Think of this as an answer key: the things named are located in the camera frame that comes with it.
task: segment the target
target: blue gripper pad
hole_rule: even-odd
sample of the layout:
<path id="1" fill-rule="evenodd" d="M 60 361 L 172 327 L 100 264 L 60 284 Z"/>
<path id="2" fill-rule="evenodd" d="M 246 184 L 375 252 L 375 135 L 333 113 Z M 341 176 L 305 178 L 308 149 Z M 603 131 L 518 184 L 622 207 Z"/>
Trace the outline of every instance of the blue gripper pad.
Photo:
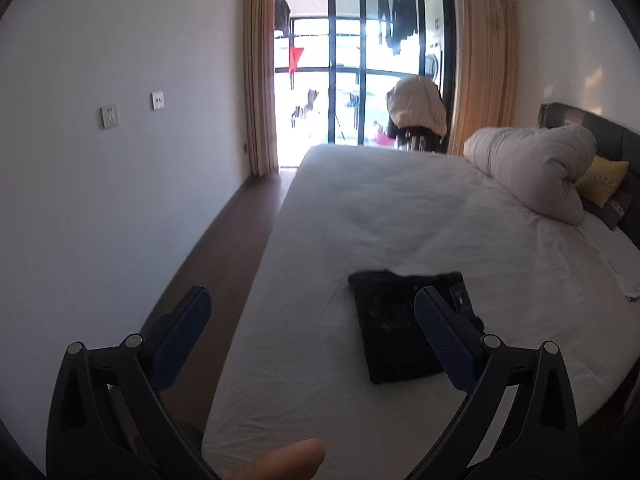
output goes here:
<path id="1" fill-rule="evenodd" d="M 210 316 L 211 296 L 207 289 L 192 286 L 174 310 L 151 327 L 141 359 L 156 394 L 174 384 Z"/>
<path id="2" fill-rule="evenodd" d="M 432 286 L 416 294 L 414 314 L 455 389 L 471 395 L 488 360 L 480 345 L 481 333 Z"/>

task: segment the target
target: gray pillow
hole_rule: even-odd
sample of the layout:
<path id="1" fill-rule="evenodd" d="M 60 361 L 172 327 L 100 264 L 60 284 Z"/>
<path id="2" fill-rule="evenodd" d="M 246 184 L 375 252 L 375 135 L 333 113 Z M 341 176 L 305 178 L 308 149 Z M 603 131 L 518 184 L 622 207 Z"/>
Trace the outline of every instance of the gray pillow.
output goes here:
<path id="1" fill-rule="evenodd" d="M 584 197 L 581 197 L 581 200 L 587 213 L 596 215 L 613 231 L 629 209 L 633 196 L 631 193 L 617 190 L 602 207 L 598 207 Z"/>

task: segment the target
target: wooden floor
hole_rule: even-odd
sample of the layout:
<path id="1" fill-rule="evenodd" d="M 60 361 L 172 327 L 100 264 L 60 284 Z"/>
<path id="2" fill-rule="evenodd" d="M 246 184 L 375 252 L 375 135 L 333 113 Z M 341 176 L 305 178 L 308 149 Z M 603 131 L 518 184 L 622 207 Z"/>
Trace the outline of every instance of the wooden floor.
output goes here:
<path id="1" fill-rule="evenodd" d="M 162 401 L 175 422 L 204 431 L 231 339 L 262 259 L 273 223 L 295 176 L 249 179 L 220 212 L 169 284 L 145 323 L 143 333 L 169 312 L 191 285 L 212 297 L 209 323 L 180 376 Z"/>

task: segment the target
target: curtain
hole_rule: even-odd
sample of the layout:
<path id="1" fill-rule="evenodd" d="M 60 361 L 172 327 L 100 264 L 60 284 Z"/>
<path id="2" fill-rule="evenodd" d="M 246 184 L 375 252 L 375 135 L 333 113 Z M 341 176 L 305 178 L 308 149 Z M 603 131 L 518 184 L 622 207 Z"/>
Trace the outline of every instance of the curtain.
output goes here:
<path id="1" fill-rule="evenodd" d="M 509 126 L 516 78 L 513 0 L 463 0 L 462 51 L 450 152 L 487 126 Z"/>
<path id="2" fill-rule="evenodd" d="M 275 0 L 244 0 L 244 102 L 253 176 L 278 172 L 273 62 Z"/>

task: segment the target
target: metal screw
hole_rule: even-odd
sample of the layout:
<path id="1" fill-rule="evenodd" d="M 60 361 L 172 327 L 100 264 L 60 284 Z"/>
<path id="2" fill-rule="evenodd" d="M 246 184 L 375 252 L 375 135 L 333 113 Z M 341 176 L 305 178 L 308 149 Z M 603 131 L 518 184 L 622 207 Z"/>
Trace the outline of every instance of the metal screw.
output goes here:
<path id="1" fill-rule="evenodd" d="M 142 336 L 140 334 L 131 334 L 124 340 L 124 344 L 129 348 L 135 348 L 142 345 Z"/>
<path id="2" fill-rule="evenodd" d="M 482 341 L 484 341 L 484 344 L 487 345 L 489 348 L 498 348 L 498 346 L 502 344 L 502 342 L 500 341 L 500 338 L 492 334 L 484 336 Z"/>
<path id="3" fill-rule="evenodd" d="M 71 343 L 66 348 L 66 351 L 69 352 L 71 355 L 76 355 L 81 350 L 82 350 L 82 343 L 79 341 L 76 341 L 75 343 Z"/>
<path id="4" fill-rule="evenodd" d="M 552 341 L 547 341 L 545 343 L 545 350 L 550 354 L 557 354 L 560 351 L 558 345 Z"/>

